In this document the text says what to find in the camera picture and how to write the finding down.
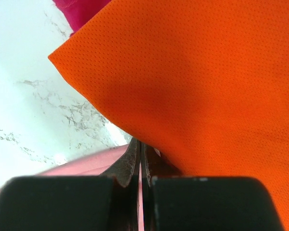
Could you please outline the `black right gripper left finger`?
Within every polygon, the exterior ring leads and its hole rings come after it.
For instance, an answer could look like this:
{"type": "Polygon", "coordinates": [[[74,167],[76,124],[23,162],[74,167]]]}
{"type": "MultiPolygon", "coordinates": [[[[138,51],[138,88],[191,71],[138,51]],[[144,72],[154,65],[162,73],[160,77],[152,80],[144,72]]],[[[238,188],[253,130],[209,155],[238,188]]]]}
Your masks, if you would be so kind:
{"type": "Polygon", "coordinates": [[[98,176],[26,176],[0,192],[0,231],[136,231],[141,145],[98,176]]]}

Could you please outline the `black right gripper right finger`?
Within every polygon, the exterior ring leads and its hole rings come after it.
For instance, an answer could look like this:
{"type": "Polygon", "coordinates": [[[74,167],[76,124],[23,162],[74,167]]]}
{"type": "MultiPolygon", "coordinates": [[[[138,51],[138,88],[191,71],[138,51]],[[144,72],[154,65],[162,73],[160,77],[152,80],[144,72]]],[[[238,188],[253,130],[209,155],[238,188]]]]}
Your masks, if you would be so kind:
{"type": "Polygon", "coordinates": [[[250,177],[184,177],[141,145],[146,231],[282,231],[266,187],[250,177]]]}

